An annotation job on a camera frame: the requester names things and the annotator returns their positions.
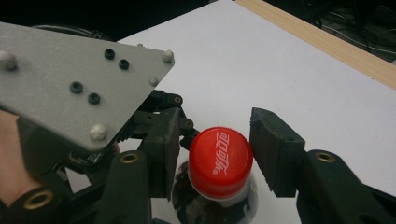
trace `white table surface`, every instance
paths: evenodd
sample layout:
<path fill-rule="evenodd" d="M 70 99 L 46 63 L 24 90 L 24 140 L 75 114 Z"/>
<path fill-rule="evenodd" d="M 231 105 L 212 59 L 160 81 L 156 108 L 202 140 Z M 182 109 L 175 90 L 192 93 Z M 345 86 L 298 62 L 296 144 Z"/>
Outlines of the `white table surface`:
<path fill-rule="evenodd" d="M 306 141 L 344 159 L 365 184 L 396 195 L 396 91 L 340 63 L 235 2 L 222 0 L 120 41 L 171 49 L 176 65 L 157 90 L 180 94 L 197 130 L 227 126 L 247 139 L 252 107 L 277 113 Z M 126 141 L 122 150 L 136 149 Z M 181 149 L 180 160 L 187 158 Z M 256 163 L 253 223 L 301 223 Z M 166 200 L 153 217 L 178 223 Z"/>

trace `screw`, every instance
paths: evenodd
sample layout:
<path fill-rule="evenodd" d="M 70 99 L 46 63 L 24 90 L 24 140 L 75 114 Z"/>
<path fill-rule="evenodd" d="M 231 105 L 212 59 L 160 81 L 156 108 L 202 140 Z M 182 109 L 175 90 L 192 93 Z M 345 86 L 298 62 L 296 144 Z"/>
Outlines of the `screw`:
<path fill-rule="evenodd" d="M 91 105 L 99 105 L 100 103 L 100 95 L 98 93 L 91 93 L 88 96 L 88 102 L 90 102 Z"/>
<path fill-rule="evenodd" d="M 114 56 L 116 56 L 116 52 L 113 49 L 106 49 L 105 50 L 105 58 L 109 60 L 113 60 Z"/>
<path fill-rule="evenodd" d="M 119 62 L 120 69 L 127 70 L 129 68 L 129 63 L 125 59 L 120 60 Z"/>
<path fill-rule="evenodd" d="M 151 77 L 148 81 L 148 83 L 152 86 L 152 87 L 156 87 L 159 83 L 158 78 L 156 77 Z"/>
<path fill-rule="evenodd" d="M 106 133 L 105 125 L 98 123 L 91 127 L 90 138 L 95 141 L 102 141 L 106 138 Z"/>
<path fill-rule="evenodd" d="M 80 82 L 72 82 L 70 84 L 70 91 L 73 93 L 82 93 L 83 86 Z"/>
<path fill-rule="evenodd" d="M 17 58 L 10 52 L 0 50 L 0 67 L 10 71 L 17 67 Z"/>
<path fill-rule="evenodd" d="M 172 50 L 169 49 L 169 50 L 163 52 L 163 61 L 165 63 L 171 63 L 172 60 L 174 60 L 174 58 L 175 58 L 175 56 L 174 56 Z"/>

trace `plastic bottle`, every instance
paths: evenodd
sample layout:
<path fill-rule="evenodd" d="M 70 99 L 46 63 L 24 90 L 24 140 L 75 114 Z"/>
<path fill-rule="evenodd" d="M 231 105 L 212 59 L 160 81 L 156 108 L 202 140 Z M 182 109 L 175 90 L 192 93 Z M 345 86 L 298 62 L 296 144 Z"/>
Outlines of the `plastic bottle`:
<path fill-rule="evenodd" d="M 252 163 L 250 144 L 237 131 L 215 127 L 199 133 L 173 186 L 180 222 L 250 223 L 258 205 Z"/>

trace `skin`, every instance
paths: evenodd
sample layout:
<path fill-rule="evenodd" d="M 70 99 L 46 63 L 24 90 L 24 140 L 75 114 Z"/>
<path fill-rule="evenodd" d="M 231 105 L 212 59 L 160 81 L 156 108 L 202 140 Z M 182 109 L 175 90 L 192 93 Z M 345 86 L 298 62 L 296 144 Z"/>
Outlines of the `skin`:
<path fill-rule="evenodd" d="M 23 194 L 40 187 L 24 169 L 17 116 L 0 110 L 0 200 L 10 206 Z"/>

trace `bottle cap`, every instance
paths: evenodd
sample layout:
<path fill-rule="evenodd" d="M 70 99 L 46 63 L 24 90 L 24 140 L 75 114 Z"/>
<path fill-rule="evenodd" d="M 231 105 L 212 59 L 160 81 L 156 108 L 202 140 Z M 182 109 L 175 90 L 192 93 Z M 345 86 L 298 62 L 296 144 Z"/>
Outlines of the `bottle cap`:
<path fill-rule="evenodd" d="M 192 141 L 190 180 L 206 197 L 226 199 L 244 187 L 252 163 L 252 149 L 241 133 L 223 127 L 210 128 Z"/>

